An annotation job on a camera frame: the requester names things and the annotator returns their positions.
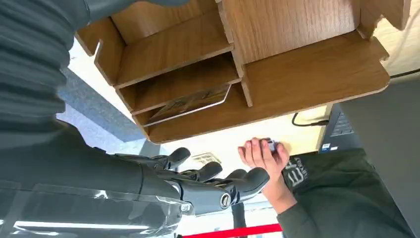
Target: red strip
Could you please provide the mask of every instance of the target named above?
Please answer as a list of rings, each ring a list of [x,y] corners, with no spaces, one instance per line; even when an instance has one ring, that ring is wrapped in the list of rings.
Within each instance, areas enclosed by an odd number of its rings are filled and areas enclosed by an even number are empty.
[[[258,235],[272,232],[281,232],[283,229],[279,224],[258,226],[258,227],[245,227],[237,228],[227,231],[217,231],[210,233],[203,233],[191,236],[184,236],[183,238],[231,238],[231,237],[241,237],[249,235]]]

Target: wooden compartment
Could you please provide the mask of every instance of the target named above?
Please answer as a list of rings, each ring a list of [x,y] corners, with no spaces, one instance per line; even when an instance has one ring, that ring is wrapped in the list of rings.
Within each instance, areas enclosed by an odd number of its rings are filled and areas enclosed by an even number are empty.
[[[127,86],[121,93],[124,98],[135,95],[129,104],[131,113],[136,115],[163,107],[183,96],[240,81],[232,53],[227,52]]]
[[[383,16],[403,29],[409,10],[410,0],[143,1],[77,38],[89,55],[101,42],[95,64],[162,143],[383,90],[387,52],[371,35]],[[143,128],[171,100],[225,83],[225,103]]]
[[[219,12],[214,10],[127,46],[116,88],[232,50]]]

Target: person's arm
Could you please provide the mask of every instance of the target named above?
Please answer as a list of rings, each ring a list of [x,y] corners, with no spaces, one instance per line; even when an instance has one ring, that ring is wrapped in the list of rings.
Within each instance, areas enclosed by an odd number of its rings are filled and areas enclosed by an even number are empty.
[[[297,203],[281,174],[289,161],[289,153],[281,143],[277,145],[276,151],[277,153],[272,154],[265,140],[262,141],[261,148],[257,138],[246,141],[244,147],[238,148],[245,165],[261,167],[268,172],[270,181],[262,193],[277,212],[277,219],[286,237],[319,237],[319,231],[310,214]]]

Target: robotic hand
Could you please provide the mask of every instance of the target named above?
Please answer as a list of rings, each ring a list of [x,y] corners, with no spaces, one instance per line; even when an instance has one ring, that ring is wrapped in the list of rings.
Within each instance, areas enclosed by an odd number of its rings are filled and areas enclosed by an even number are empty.
[[[221,211],[256,196],[269,180],[262,168],[254,168],[248,173],[235,170],[226,179],[214,178],[222,167],[217,162],[210,162],[199,170],[174,172],[187,160],[190,152],[179,148],[169,156],[152,158],[133,155],[116,155],[120,159],[146,165],[153,169],[157,177],[170,184],[179,194],[180,200],[194,206],[196,215]]]

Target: wooden shelf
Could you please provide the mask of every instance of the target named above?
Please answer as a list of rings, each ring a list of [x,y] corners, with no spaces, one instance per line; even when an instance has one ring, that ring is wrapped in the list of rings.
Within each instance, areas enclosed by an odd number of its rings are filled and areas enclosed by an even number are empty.
[[[232,53],[227,52],[123,89],[135,88],[137,96],[130,106],[132,114],[136,115],[163,107],[183,96],[240,81]]]
[[[164,143],[379,92],[389,75],[377,39],[354,31],[246,65],[254,106],[240,84],[225,103],[150,126],[149,138]]]
[[[127,87],[231,50],[219,12],[214,10],[127,46],[115,87]]]

